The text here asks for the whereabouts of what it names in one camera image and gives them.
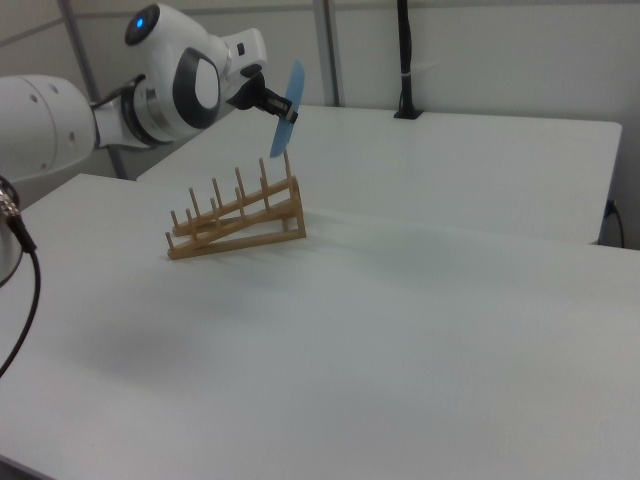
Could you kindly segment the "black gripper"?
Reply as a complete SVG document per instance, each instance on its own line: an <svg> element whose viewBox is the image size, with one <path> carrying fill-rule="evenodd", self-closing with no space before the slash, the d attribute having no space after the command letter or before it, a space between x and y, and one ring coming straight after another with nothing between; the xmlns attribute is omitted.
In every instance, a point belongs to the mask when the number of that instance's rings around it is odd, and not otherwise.
<svg viewBox="0 0 640 480"><path fill-rule="evenodd" d="M278 118L286 118L290 124L295 124L299 116L297 112L291 112L291 100L266 87L262 73L257 73L248 79L233 96L226 100L226 103L238 110L255 107Z"/></svg>

